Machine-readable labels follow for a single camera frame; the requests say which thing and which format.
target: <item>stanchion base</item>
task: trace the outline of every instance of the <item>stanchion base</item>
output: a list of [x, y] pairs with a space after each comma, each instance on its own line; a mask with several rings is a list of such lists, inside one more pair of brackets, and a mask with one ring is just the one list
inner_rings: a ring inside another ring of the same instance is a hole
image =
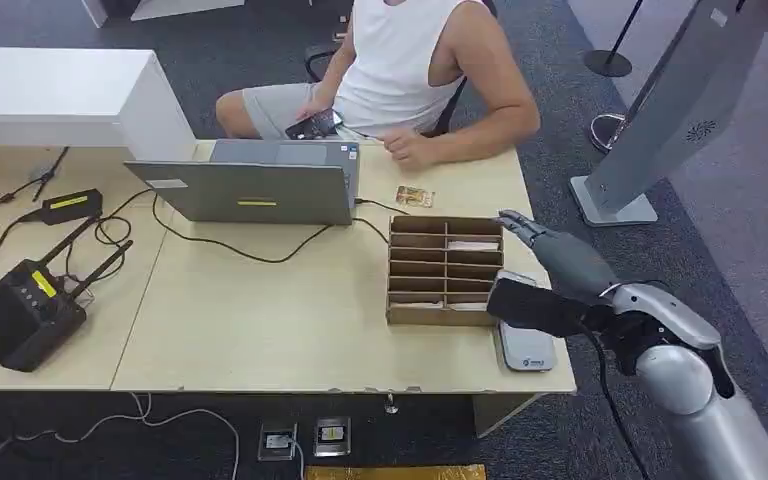
[[584, 186], [587, 177], [570, 178], [570, 188], [578, 208], [584, 214], [584, 222], [591, 227], [615, 227], [619, 225], [645, 225], [658, 221], [658, 214], [646, 195], [640, 195], [616, 213], [605, 213], [593, 202]]
[[608, 153], [613, 148], [611, 139], [620, 128], [624, 115], [618, 113], [603, 113], [596, 115], [596, 118], [590, 122], [590, 143], [602, 153]]
[[624, 77], [631, 73], [631, 62], [619, 53], [614, 54], [611, 63], [605, 63], [611, 52], [591, 50], [584, 54], [584, 64], [591, 72], [603, 77]]

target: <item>gray carpet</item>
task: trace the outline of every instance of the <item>gray carpet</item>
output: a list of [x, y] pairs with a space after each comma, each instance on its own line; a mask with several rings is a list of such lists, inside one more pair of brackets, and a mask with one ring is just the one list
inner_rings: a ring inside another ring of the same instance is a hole
[[[180, 18], [114, 22], [99, 32], [77, 2], [39, 3], [0, 0], [0, 45], [154, 48], [204, 138], [218, 133], [212, 105], [223, 90], [303, 80], [299, 52], [330, 36], [341, 2], [318, 1], [307, 10], [297, 2], [252, 1]], [[592, 241], [624, 277], [668, 282], [714, 323], [723, 332], [732, 373], [768, 428], [768, 356], [669, 183], [650, 194], [661, 214], [656, 225], [595, 231], [581, 222], [566, 182], [588, 173], [599, 158], [582, 127], [596, 113], [619, 108], [621, 100], [608, 80], [581, 65], [590, 44], [569, 7], [563, 0], [506, 0], [499, 10], [543, 113], [541, 132], [519, 148], [538, 220]], [[456, 123], [477, 118], [479, 105], [468, 92]], [[564, 285], [556, 288], [565, 291]], [[205, 405], [228, 415], [243, 437], [239, 478], [294, 478], [291, 465], [254, 461], [260, 418], [292, 415], [302, 432], [310, 432], [312, 418], [329, 413], [352, 415], [357, 428], [355, 452], [339, 464], [481, 462], [491, 479], [639, 478], [599, 392], [595, 354], [580, 339], [569, 347], [579, 394], [543, 399], [483, 441], [472, 439], [470, 403], [456, 395], [403, 398], [396, 416], [384, 415], [376, 396], [164, 395], [157, 398], [158, 413]], [[653, 477], [681, 478], [651, 402], [629, 379], [612, 373], [610, 383]], [[76, 433], [93, 419], [130, 409], [122, 394], [0, 393], [0, 432], [10, 429], [12, 417], [22, 431], [55, 425]], [[306, 448], [309, 439], [305, 434]], [[79, 446], [46, 440], [11, 448], [0, 454], [0, 478], [227, 478], [231, 445], [225, 427], [210, 419], [155, 431], [116, 423]]]

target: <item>desk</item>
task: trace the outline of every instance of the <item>desk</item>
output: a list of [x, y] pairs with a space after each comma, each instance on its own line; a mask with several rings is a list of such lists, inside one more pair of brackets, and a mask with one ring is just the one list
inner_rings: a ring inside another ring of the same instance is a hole
[[[196, 159], [206, 160], [211, 149], [212, 142], [202, 143]], [[0, 192], [26, 178], [6, 173], [22, 171], [7, 168], [12, 151], [0, 150]], [[57, 154], [34, 152], [48, 161]], [[70, 152], [46, 195], [99, 186], [112, 209], [141, 188], [115, 161], [117, 154], [127, 157], [124, 151], [77, 149], [74, 155], [102, 153], [109, 158], [79, 163], [69, 160]], [[513, 151], [406, 176], [383, 147], [363, 145], [359, 183], [361, 197], [391, 204], [399, 185], [436, 192], [434, 208], [408, 209], [416, 214], [493, 216], [499, 208], [531, 213]], [[387, 247], [366, 225], [334, 227], [289, 262], [266, 265], [219, 247], [163, 237], [148, 218], [150, 198], [126, 209], [135, 220], [135, 244], [126, 270], [94, 289], [99, 298], [88, 326], [34, 374], [0, 368], [0, 388], [470, 394], [480, 436], [540, 395], [575, 391], [562, 340], [555, 341], [554, 369], [515, 373], [504, 366], [493, 329], [389, 326], [384, 316]], [[0, 231], [26, 210], [19, 204], [0, 208]], [[163, 213], [181, 233], [268, 257], [285, 255], [317, 228], [193, 224], [168, 208]], [[356, 215], [388, 231], [389, 211], [363, 205]], [[69, 228], [17, 229], [0, 256], [0, 274], [24, 256], [50, 249]], [[505, 235], [505, 267], [548, 287], [545, 270], [528, 248]], [[22, 237], [33, 248], [10, 247]], [[76, 259], [93, 258], [76, 263], [86, 271], [109, 250], [86, 237], [76, 252], [86, 256]]]
[[[360, 158], [362, 198], [392, 204], [399, 185], [412, 185], [436, 192], [434, 208], [409, 209], [416, 214], [495, 216], [503, 207], [531, 213], [513, 151], [412, 178], [382, 146], [362, 146]], [[373, 205], [356, 211], [385, 233], [390, 215]], [[194, 224], [175, 214], [173, 228], [279, 258], [317, 227]], [[505, 267], [548, 287], [531, 251], [506, 235]], [[389, 326], [387, 246], [366, 225], [332, 228], [280, 265], [205, 247], [172, 236], [163, 242], [115, 390], [511, 394], [475, 397], [477, 417], [490, 408], [483, 402], [515, 405], [488, 413], [493, 420], [478, 432], [534, 394], [575, 390], [561, 340], [554, 369], [515, 373], [498, 356], [494, 329]]]
[[0, 145], [184, 161], [195, 137], [151, 50], [0, 48]]
[[[34, 178], [29, 172], [46, 167], [59, 152], [59, 148], [0, 148], [0, 196]], [[71, 149], [43, 198], [98, 188], [104, 194], [105, 211], [110, 212], [145, 188], [121, 165], [127, 155], [124, 149]], [[34, 191], [31, 187], [12, 203], [0, 206], [0, 234], [10, 221], [36, 208], [31, 203]], [[122, 271], [91, 288], [97, 299], [87, 309], [87, 322], [35, 372], [20, 373], [0, 366], [0, 390], [110, 389], [164, 234], [151, 217], [151, 199], [147, 194], [122, 211], [134, 224], [134, 245]], [[167, 217], [170, 214], [171, 210], [164, 213]], [[54, 227], [29, 223], [15, 228], [0, 250], [0, 278], [20, 260], [42, 257], [79, 223]], [[111, 234], [122, 228], [113, 222], [110, 227]], [[85, 232], [75, 244], [70, 267], [73, 273], [86, 276], [112, 252], [111, 247], [96, 242], [92, 232]], [[64, 257], [52, 262], [52, 273], [63, 272]]]

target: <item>chair armrest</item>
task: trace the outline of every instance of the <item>chair armrest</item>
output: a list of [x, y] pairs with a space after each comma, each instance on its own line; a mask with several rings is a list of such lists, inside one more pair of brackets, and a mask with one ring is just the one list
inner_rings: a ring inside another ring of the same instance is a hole
[[307, 70], [307, 74], [310, 76], [311, 80], [314, 82], [319, 82], [322, 80], [319, 78], [319, 75], [313, 71], [312, 64], [314, 60], [330, 57], [337, 53], [339, 48], [340, 44], [332, 42], [324, 43], [321, 45], [313, 45], [305, 49], [305, 70]]

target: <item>man's hand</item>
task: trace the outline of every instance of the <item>man's hand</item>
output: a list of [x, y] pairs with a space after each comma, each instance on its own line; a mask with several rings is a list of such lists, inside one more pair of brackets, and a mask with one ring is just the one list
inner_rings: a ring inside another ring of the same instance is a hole
[[321, 98], [319, 95], [314, 93], [313, 98], [304, 104], [302, 108], [299, 109], [299, 112], [296, 113], [296, 121], [300, 122], [308, 117], [316, 115], [319, 112], [328, 110], [332, 106], [334, 106], [334, 97], [331, 97], [330, 99]]
[[445, 160], [440, 146], [433, 139], [413, 130], [387, 132], [381, 141], [384, 148], [393, 154], [393, 161], [405, 170], [422, 170]]

